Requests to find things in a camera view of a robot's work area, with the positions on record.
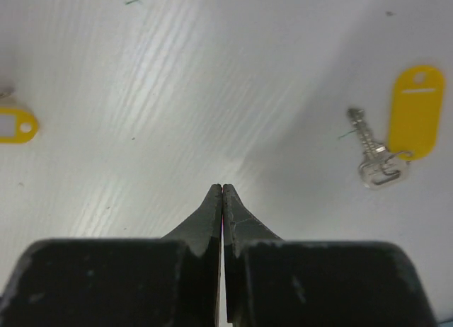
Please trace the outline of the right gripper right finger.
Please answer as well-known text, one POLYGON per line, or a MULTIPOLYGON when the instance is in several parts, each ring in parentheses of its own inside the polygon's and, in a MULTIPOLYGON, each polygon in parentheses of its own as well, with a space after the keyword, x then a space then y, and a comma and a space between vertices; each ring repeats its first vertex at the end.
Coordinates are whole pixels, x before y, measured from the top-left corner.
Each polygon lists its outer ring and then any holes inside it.
POLYGON ((286 241, 223 187, 227 320, 234 326, 436 326, 409 257, 383 241, 286 241))

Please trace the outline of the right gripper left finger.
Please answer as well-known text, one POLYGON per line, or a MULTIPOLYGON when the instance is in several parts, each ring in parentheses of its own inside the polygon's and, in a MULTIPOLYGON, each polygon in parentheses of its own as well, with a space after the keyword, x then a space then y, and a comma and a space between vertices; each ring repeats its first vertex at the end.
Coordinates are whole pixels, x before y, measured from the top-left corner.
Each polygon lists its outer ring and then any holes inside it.
POLYGON ((222 188, 159 239, 45 239, 1 294, 2 326, 217 326, 222 188))

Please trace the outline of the yellow tagged key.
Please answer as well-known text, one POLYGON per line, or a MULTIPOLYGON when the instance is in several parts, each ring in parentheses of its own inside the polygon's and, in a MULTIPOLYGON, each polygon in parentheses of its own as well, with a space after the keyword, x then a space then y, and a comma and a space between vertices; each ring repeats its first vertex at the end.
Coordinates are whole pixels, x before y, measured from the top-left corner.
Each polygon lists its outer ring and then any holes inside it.
POLYGON ((25 144, 39 128, 38 119, 16 100, 13 90, 1 89, 1 144, 25 144))

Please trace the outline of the yellow key tag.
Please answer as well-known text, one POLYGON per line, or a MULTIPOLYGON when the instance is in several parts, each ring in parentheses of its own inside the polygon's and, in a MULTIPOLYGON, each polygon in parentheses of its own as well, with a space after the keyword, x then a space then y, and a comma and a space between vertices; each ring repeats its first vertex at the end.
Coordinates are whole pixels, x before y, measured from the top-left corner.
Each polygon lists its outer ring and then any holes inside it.
POLYGON ((445 77, 437 67, 418 65, 403 71, 392 91, 386 144, 374 138, 363 109, 347 109, 347 118, 362 145, 358 173, 367 188, 379 190, 404 180, 411 162, 433 150, 445 86, 445 77))

